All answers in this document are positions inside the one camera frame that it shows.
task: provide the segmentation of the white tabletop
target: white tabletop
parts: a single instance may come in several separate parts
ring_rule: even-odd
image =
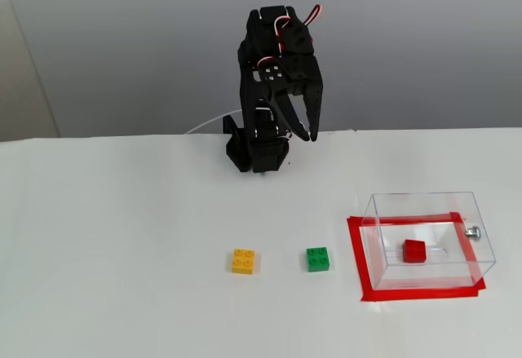
[[[239,173],[227,140],[0,144],[0,356],[517,351],[522,130],[321,133],[265,175]],[[361,303],[346,217],[373,192],[431,191],[475,192],[498,260],[488,289]],[[304,268],[316,246],[330,272]],[[256,251],[253,276],[229,271],[234,248]]]

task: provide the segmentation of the gray wall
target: gray wall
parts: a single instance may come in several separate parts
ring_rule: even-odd
[[[0,0],[0,142],[58,136],[9,0]]]
[[[180,133],[239,108],[249,11],[317,2],[322,130],[522,126],[522,0],[12,1],[63,136]]]

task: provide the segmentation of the screw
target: screw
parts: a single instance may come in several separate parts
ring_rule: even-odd
[[[480,240],[480,228],[478,226],[473,226],[469,229],[466,229],[466,231],[464,232],[464,236],[466,236],[470,240],[478,241]]]

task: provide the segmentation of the robotic arm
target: robotic arm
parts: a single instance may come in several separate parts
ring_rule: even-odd
[[[245,128],[237,128],[230,116],[223,118],[223,132],[232,134],[227,155],[241,172],[278,170],[292,133],[305,141],[317,139],[323,83],[308,25],[320,12],[321,6],[316,5],[304,22],[293,7],[250,12],[246,37],[237,51]],[[299,121],[289,94],[303,96],[310,134]]]

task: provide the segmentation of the red tape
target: red tape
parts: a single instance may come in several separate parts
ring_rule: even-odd
[[[348,231],[352,239],[353,254],[356,258],[357,271],[361,279],[362,298],[361,301],[381,302],[381,301],[398,301],[406,299],[434,299],[434,298],[466,298],[478,297],[479,291],[486,288],[484,279],[480,280],[470,287],[455,287],[451,289],[394,289],[394,290],[374,290],[369,278],[368,265],[366,264],[365,250],[361,240],[362,217],[348,218]],[[461,240],[462,218],[459,213],[442,214],[442,215],[425,215],[421,217],[400,217],[383,219],[382,226],[386,225],[405,225],[413,223],[433,223],[436,222],[453,222],[462,250],[467,261],[475,261],[476,257],[471,248],[471,244]],[[470,265],[471,276],[474,271]]]

